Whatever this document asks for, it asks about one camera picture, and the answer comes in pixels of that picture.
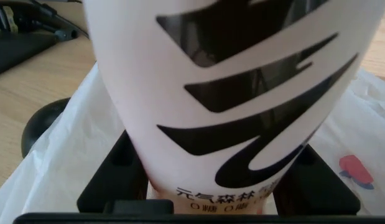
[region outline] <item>black round object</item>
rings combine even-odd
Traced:
[[[49,103],[38,110],[29,119],[24,128],[21,139],[22,157],[28,155],[31,147],[36,140],[47,130],[51,124],[58,118],[67,106],[69,98],[57,100]]]

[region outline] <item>white bottle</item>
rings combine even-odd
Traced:
[[[176,213],[256,213],[357,71],[385,0],[85,0],[109,94]]]

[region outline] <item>wooden surface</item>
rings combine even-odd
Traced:
[[[80,10],[75,12],[79,19]],[[21,134],[28,119],[44,105],[71,96],[94,62],[90,41],[81,37],[0,75],[0,186],[22,160]],[[385,79],[385,15],[363,67]]]
[[[362,62],[362,67],[385,81],[385,13]]]

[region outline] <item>red graphic on bag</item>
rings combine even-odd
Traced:
[[[354,155],[344,156],[339,160],[342,171],[339,173],[343,177],[352,179],[360,187],[373,190],[373,178],[362,162]]]

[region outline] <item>white plastic bag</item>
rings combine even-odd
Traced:
[[[349,163],[352,176],[339,176],[361,200],[358,214],[385,215],[384,81],[360,70],[310,144],[337,174]]]
[[[77,212],[76,200],[124,130],[95,65],[63,114],[0,188],[0,224],[27,212]],[[354,154],[373,176],[366,190],[341,177],[363,203],[385,214],[385,83],[360,71],[311,140],[337,173]],[[274,213],[273,198],[264,211]]]

